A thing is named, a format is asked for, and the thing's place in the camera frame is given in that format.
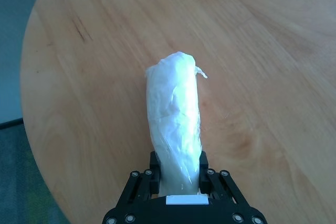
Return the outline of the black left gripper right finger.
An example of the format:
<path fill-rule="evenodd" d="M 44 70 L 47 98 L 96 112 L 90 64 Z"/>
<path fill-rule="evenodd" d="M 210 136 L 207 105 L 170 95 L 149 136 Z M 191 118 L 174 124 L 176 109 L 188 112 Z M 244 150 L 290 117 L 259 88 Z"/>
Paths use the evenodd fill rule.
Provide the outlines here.
<path fill-rule="evenodd" d="M 229 171 L 216 172 L 209 168 L 208 159 L 204 151 L 199 159 L 199 188 L 202 194 L 208 194 L 216 200 L 228 200 L 232 204 L 247 205 L 245 197 L 232 179 Z"/>

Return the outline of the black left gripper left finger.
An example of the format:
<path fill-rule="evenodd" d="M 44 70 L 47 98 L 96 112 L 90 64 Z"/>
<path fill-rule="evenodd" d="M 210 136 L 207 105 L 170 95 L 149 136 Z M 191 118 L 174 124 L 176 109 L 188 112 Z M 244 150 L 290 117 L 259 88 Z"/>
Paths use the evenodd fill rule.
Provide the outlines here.
<path fill-rule="evenodd" d="M 134 170 L 118 200 L 119 204 L 133 204 L 147 201 L 160 190 L 161 170 L 155 151 L 150 153 L 149 169 L 144 172 Z"/>

